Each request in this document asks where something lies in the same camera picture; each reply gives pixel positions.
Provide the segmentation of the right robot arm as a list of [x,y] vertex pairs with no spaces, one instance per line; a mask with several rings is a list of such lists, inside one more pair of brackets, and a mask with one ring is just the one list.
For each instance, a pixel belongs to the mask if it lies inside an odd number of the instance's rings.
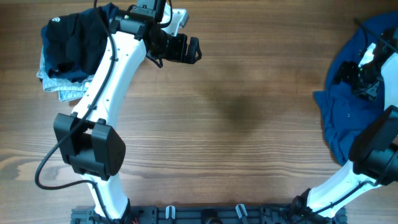
[[384,84],[384,111],[354,139],[347,163],[325,183],[310,189],[299,223],[326,223],[356,197],[397,180],[397,29],[388,29],[370,45],[357,66],[356,85],[372,75]]

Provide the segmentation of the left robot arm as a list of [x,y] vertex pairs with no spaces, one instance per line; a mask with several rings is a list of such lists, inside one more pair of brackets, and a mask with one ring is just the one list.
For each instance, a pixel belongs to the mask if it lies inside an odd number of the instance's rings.
[[53,127],[64,163],[88,184],[95,205],[72,211],[72,223],[130,223],[130,202],[119,170],[126,145],[116,132],[119,110],[140,64],[149,59],[193,64],[201,59],[199,41],[179,29],[188,12],[165,1],[138,1],[111,16],[108,43],[88,91],[70,115]]

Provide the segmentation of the blue polo shirt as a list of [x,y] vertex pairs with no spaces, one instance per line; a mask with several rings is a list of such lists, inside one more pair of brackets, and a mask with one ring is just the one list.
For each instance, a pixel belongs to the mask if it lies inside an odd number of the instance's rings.
[[382,64],[383,82],[375,101],[366,101],[351,94],[351,87],[341,82],[333,84],[340,65],[347,61],[358,63],[366,49],[377,39],[358,30],[344,45],[332,62],[325,89],[313,93],[323,120],[323,132],[332,155],[340,165],[349,159],[349,150],[359,135],[390,105],[397,106],[397,54]]

